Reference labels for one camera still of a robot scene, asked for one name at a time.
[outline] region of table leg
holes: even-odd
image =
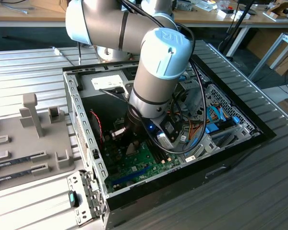
[[[274,69],[276,66],[279,65],[279,63],[284,59],[284,57],[287,55],[288,53],[288,45],[286,46],[286,48],[281,52],[281,54],[275,59],[275,61],[272,63],[272,65],[270,66],[270,69]]]
[[[234,43],[231,45],[229,51],[227,52],[226,56],[227,57],[232,57],[236,50],[238,49],[239,45],[241,44],[242,40],[246,36],[247,32],[249,31],[249,27],[243,27],[241,28],[238,36],[236,37]]]
[[[249,79],[252,80],[258,71],[264,66],[264,64],[267,62],[267,60],[270,58],[270,56],[274,53],[276,48],[279,46],[279,44],[283,41],[284,34],[281,34],[278,39],[273,43],[271,48],[268,50],[268,52],[264,55],[264,57],[261,59],[261,61],[258,63],[258,65],[254,68],[252,73],[249,75]]]

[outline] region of workbench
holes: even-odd
[[[28,7],[29,2],[17,4],[17,7]],[[231,6],[235,9],[237,3],[231,0]],[[232,19],[222,19],[217,16],[217,11],[204,11],[198,7],[193,7],[194,11],[174,11],[175,21],[187,27],[230,27]],[[288,23],[275,23],[264,16],[263,8],[256,9],[257,15],[244,20],[240,25],[241,31],[238,33],[234,43],[229,49],[227,56],[232,57],[250,28],[288,28]],[[65,27],[65,14],[55,11],[35,7],[35,10],[23,14],[0,5],[0,27]]]
[[[77,48],[61,51],[77,65]],[[195,53],[276,133],[229,172],[117,227],[118,230],[288,229],[288,116],[215,48],[196,42]],[[82,64],[97,63],[92,48]],[[37,95],[38,112],[57,105],[67,111],[62,69],[70,66],[52,49],[0,52],[0,118],[17,116],[21,95]],[[76,169],[82,161],[69,126]],[[78,228],[68,198],[72,172],[0,191],[0,229]],[[101,230],[101,221],[84,230]]]

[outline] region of green circuit board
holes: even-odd
[[[157,163],[145,142],[132,155],[124,154],[125,151],[111,141],[105,143],[103,159],[109,173],[105,180],[109,193],[180,165],[175,155],[168,155],[165,161]]]

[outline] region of desk clutter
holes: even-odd
[[[242,5],[247,5],[249,2],[250,1],[248,0],[238,0],[235,2],[229,0],[177,0],[177,5],[175,8],[182,11],[197,11],[197,8],[207,12],[215,10],[218,18],[231,18],[236,21],[242,16],[246,8]],[[258,13],[257,11],[263,11],[263,15],[270,18],[274,22],[288,22],[288,1],[286,0],[254,0],[251,9],[249,9],[243,19],[250,19],[252,15],[256,15]]]

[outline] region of motherboard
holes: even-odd
[[[126,155],[126,148],[112,140],[105,142],[103,159],[109,173],[105,183],[110,193],[180,165],[177,156],[160,152],[150,140],[142,142],[134,154]]]

